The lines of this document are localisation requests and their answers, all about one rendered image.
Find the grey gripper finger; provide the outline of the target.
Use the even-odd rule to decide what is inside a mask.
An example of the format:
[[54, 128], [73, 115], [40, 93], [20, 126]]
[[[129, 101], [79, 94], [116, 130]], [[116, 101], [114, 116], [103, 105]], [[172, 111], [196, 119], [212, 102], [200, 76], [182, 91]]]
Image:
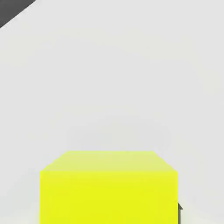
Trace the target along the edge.
[[178, 224], [181, 224], [181, 211], [183, 210], [182, 206], [178, 203]]

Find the small yellow cube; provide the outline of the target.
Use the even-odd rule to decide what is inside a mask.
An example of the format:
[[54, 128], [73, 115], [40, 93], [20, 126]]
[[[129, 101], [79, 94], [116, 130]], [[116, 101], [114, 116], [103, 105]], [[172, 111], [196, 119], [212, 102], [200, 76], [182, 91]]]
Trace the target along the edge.
[[152, 151], [68, 151], [40, 172], [39, 224], [179, 224], [178, 173]]

